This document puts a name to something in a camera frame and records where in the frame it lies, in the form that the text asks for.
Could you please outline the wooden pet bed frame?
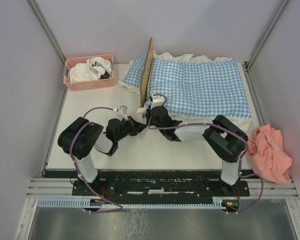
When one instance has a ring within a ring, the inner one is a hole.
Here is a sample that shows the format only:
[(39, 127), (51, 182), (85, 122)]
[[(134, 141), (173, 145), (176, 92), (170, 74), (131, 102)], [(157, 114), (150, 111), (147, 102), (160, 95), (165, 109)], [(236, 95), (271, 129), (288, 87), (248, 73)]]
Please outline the wooden pet bed frame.
[(149, 40), (148, 50), (144, 62), (142, 78), (139, 86), (140, 91), (140, 107), (142, 108), (147, 101), (147, 89), (149, 83), (149, 77), (154, 57), (154, 39), (151, 37)]

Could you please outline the blue gingham mattress pad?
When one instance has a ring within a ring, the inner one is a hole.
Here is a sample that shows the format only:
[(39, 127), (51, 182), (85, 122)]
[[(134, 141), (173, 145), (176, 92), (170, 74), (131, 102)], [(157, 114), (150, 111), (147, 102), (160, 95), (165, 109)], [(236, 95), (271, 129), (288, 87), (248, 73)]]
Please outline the blue gingham mattress pad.
[(252, 122), (238, 64), (230, 58), (201, 63), (154, 58), (138, 114), (146, 112), (153, 94), (166, 96), (164, 106), (177, 120), (209, 121), (223, 115), (245, 132)]

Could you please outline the blue gingham pillow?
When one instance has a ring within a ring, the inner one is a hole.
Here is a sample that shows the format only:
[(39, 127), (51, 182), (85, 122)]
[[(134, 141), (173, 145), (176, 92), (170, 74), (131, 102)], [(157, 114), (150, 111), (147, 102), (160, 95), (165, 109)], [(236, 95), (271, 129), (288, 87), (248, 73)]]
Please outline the blue gingham pillow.
[(125, 72), (125, 76), (121, 80), (118, 80), (118, 84), (130, 92), (140, 95), (140, 84), (143, 77), (145, 61), (145, 56), (131, 60)]

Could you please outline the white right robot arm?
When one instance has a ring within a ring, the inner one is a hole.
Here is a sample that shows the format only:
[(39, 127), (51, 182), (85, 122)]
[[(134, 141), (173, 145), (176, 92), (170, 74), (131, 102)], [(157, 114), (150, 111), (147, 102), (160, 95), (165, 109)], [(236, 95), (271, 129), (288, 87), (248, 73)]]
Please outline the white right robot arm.
[(237, 191), (249, 138), (228, 118), (217, 115), (211, 122), (187, 123), (172, 119), (164, 106), (148, 108), (145, 117), (150, 130), (160, 131), (171, 142), (206, 141), (222, 160), (221, 193), (230, 196)]

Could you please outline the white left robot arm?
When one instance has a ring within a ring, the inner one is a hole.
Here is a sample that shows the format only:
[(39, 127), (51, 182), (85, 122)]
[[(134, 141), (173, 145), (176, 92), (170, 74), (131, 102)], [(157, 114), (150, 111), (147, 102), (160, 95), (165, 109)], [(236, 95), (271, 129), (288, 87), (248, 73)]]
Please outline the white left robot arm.
[(83, 189), (89, 195), (96, 195), (101, 189), (101, 183), (96, 180), (98, 171), (94, 167), (91, 151), (95, 149), (111, 157), (118, 149), (119, 141), (127, 136), (137, 136), (146, 127), (131, 116), (112, 118), (106, 128), (78, 117), (59, 135), (57, 144), (74, 161), (79, 178), (85, 181)]

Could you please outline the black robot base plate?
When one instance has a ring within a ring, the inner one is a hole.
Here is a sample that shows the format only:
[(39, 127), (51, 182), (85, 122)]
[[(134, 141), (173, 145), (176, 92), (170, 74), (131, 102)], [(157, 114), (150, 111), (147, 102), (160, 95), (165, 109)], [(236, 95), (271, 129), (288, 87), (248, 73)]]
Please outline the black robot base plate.
[(114, 200), (129, 193), (195, 194), (196, 197), (249, 197), (245, 180), (228, 185), (221, 180), (220, 170), (100, 170), (91, 188)]

